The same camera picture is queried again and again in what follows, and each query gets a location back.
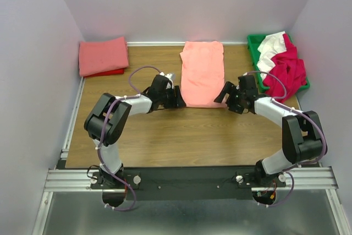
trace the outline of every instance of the screw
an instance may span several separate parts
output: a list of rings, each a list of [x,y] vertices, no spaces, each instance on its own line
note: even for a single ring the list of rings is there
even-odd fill
[[[283,174],[280,174],[279,175],[279,181],[282,182],[282,183],[286,182],[286,176],[284,176]]]
[[[242,183],[243,182],[243,176],[236,176],[236,182],[237,183]]]
[[[95,179],[95,178],[91,178],[91,179],[90,179],[90,183],[91,183],[91,184],[96,184],[97,182],[98,182],[98,180]]]
[[[141,178],[140,178],[140,176],[135,176],[134,178],[133,178],[133,182],[135,183],[135,184],[139,184],[140,182],[141,182]]]

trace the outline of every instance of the white cloth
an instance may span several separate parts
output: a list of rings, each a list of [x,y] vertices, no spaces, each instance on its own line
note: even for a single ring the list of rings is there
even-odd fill
[[[260,52],[259,61],[257,66],[260,71],[270,72],[275,67],[274,62],[271,60],[278,53],[287,51],[283,35],[285,31],[275,34],[270,34],[265,37],[258,47]],[[262,80],[265,79],[266,74],[260,74]]]

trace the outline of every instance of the wooden table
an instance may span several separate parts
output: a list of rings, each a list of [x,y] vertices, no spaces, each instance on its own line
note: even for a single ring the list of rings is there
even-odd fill
[[[179,85],[182,49],[129,47],[130,67],[125,74],[86,79],[66,168],[98,164],[95,146],[83,124],[101,94],[135,95],[128,76],[146,64],[175,73],[175,85]],[[235,84],[238,76],[253,69],[244,45],[225,46],[224,64],[225,79]],[[156,74],[153,69],[143,69],[132,81],[143,90]],[[286,104],[298,108],[296,97]],[[239,115],[219,108],[184,108],[131,116],[118,143],[124,166],[133,167],[252,165],[282,146],[281,129],[271,121],[252,113]]]

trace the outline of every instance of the metal floor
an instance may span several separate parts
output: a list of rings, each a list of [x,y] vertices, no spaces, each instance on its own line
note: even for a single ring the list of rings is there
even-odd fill
[[[296,190],[285,204],[268,209],[250,200],[140,201],[137,205],[130,212],[114,212],[104,208],[101,193],[57,192],[44,234],[340,234],[325,190]]]

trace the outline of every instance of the magenta cloth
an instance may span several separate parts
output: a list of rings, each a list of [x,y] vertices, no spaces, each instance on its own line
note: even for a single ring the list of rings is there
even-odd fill
[[[288,35],[284,34],[283,37],[287,51],[279,53],[272,58],[275,67],[270,71],[271,74],[280,79],[287,89],[287,96],[284,99],[278,99],[277,101],[279,102],[289,99],[296,94],[302,85],[306,84],[304,62],[298,58],[297,48],[291,43]],[[266,94],[272,97],[284,95],[281,84],[275,78],[268,75],[264,79],[263,84],[270,87]]]
[[[217,41],[186,42],[180,53],[180,90],[187,107],[226,107],[214,102],[225,83],[223,54],[223,45]]]
[[[126,68],[128,66],[127,44],[124,37],[102,42],[84,42],[79,46],[79,75]]]

